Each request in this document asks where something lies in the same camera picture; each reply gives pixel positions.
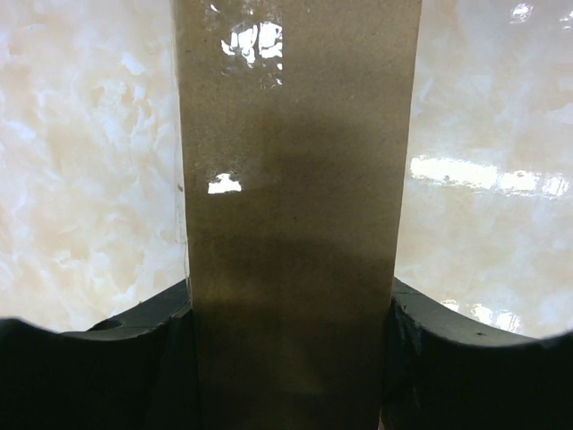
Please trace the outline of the brown cardboard express box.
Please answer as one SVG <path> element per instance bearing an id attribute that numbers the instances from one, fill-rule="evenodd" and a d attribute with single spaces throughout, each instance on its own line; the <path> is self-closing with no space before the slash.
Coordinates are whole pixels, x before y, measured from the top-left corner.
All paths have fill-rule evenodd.
<path id="1" fill-rule="evenodd" d="M 176 1 L 207 429 L 374 429 L 418 1 Z"/>

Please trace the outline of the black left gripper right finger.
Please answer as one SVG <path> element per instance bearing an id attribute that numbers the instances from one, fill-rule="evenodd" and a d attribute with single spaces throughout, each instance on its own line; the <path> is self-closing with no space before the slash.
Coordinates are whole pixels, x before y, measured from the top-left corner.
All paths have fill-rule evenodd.
<path id="1" fill-rule="evenodd" d="M 386 429 L 570 429 L 572 334 L 535 340 L 448 309 L 394 279 Z"/>

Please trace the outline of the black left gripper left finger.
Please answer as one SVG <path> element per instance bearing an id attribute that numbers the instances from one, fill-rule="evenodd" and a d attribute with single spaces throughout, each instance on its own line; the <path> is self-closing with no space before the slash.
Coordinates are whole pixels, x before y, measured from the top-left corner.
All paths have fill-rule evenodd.
<path id="1" fill-rule="evenodd" d="M 186 281 L 87 331 L 1 321 L 3 429 L 200 426 Z"/>

